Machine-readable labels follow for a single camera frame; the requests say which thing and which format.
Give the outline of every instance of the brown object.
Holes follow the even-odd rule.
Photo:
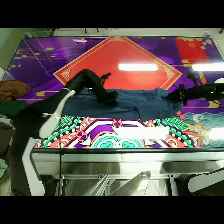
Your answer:
[[[9,102],[25,95],[30,86],[18,80],[0,81],[0,102]]]

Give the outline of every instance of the floor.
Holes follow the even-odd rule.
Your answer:
[[[91,30],[90,31],[90,34],[91,32],[94,33],[96,32],[94,29],[87,29],[87,30]],[[189,32],[192,32],[192,35],[195,34],[195,36],[199,35],[199,33],[203,33],[204,31],[209,31],[213,34],[213,37],[215,39],[216,42],[219,43],[219,47],[220,49],[224,52],[224,34],[219,34],[218,31],[219,31],[219,28],[207,28],[207,29],[144,29],[143,31],[139,31],[137,29],[126,29],[126,30],[122,30],[122,29],[114,29],[114,30],[101,30],[101,32],[105,34],[105,36],[107,36],[108,34],[110,34],[110,32],[113,32],[113,33],[116,33],[118,35],[122,35],[121,33],[123,32],[123,35],[125,36],[130,36],[130,35],[133,35],[133,32],[136,33],[136,36],[139,35],[141,36],[142,33],[145,33],[145,34],[154,34],[156,36],[166,36],[166,35],[171,35],[171,31],[172,31],[172,34],[175,33],[175,32],[182,32],[183,33],[183,36],[184,36],[184,33],[189,33]],[[56,31],[56,34],[57,32],[73,32],[73,33],[78,33],[82,35],[83,34],[83,30],[80,30],[80,29],[66,29],[66,28],[62,28],[60,29],[59,31]],[[4,69],[6,69],[7,67],[7,64],[9,62],[9,58],[12,57],[13,53],[12,52],[15,52],[16,50],[16,46],[15,46],[15,43],[17,43],[16,45],[18,46],[18,39],[17,39],[17,42],[14,43],[14,45],[12,45],[14,47],[13,50],[11,50],[11,52],[7,53],[7,47],[9,47],[11,45],[11,43],[13,43],[13,38],[10,36],[9,40],[7,40],[6,42],[6,45],[4,44],[4,46],[0,49],[0,55],[2,55],[1,52],[5,52],[5,55],[7,56],[6,59],[4,58],[1,58],[0,57],[0,67],[3,67]],[[14,67],[14,68],[19,68],[18,65],[19,63],[11,63],[11,65],[16,65],[17,67]],[[202,144],[202,143],[199,143],[198,141],[198,138],[194,138],[195,141],[197,142],[197,145],[198,144]],[[51,164],[46,164],[46,163],[41,163],[41,162],[38,162],[37,164],[37,168],[38,168],[38,172],[41,174],[58,174],[58,164],[55,164],[55,163],[51,163]],[[209,171],[213,171],[215,169],[218,169],[220,167],[223,167],[224,165],[224,161],[207,161],[207,162],[172,162],[172,163],[159,163],[159,162],[155,162],[155,163],[146,163],[146,164],[114,164],[114,165],[109,165],[108,164],[105,164],[102,168],[102,164],[75,164],[75,166],[71,166],[71,164],[64,164],[64,172],[67,172],[67,170],[69,170],[70,173],[83,173],[83,174],[93,174],[94,172],[96,173],[99,173],[99,174],[102,174],[102,173],[105,173],[105,172],[112,172],[112,173],[122,173],[122,174],[130,174],[133,172],[135,174],[138,174],[140,173],[142,170],[150,170],[153,174],[157,174],[157,173],[191,173],[191,172],[209,172]],[[86,186],[86,187],[90,187],[92,183],[89,183],[89,184],[84,184],[83,182],[82,183],[79,183],[77,184],[77,186]],[[121,186],[122,184],[124,183],[117,183],[116,187],[117,186]],[[8,195],[8,189],[10,187],[10,178],[7,175],[5,175],[5,178],[4,179],[1,179],[0,180],[0,195]],[[81,189],[81,187],[77,187],[77,191],[76,192],[73,192],[73,194],[75,195],[78,195],[82,192],[80,192],[79,189]],[[139,192],[139,194],[141,195],[145,195],[145,196],[149,196],[149,195],[167,195],[167,189],[166,189],[166,186],[165,186],[165,183],[161,180],[151,180],[150,182],[148,181],[145,181],[143,183],[143,186],[142,186],[142,191]]]

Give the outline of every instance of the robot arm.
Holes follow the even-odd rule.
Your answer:
[[[31,158],[32,149],[37,142],[36,139],[47,138],[52,134],[60,121],[67,100],[85,87],[91,88],[101,102],[116,106],[116,92],[108,93],[102,87],[101,79],[94,72],[84,69],[60,92],[46,100],[31,104],[13,120],[16,132],[9,162],[11,188],[15,195],[45,194]]]

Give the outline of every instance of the dark blue cloth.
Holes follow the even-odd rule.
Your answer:
[[[68,100],[63,113],[92,118],[153,120],[174,117],[182,108],[179,102],[165,100],[164,97],[169,92],[161,88],[116,91],[118,92],[116,107],[97,102],[96,96],[88,89],[84,89]]]

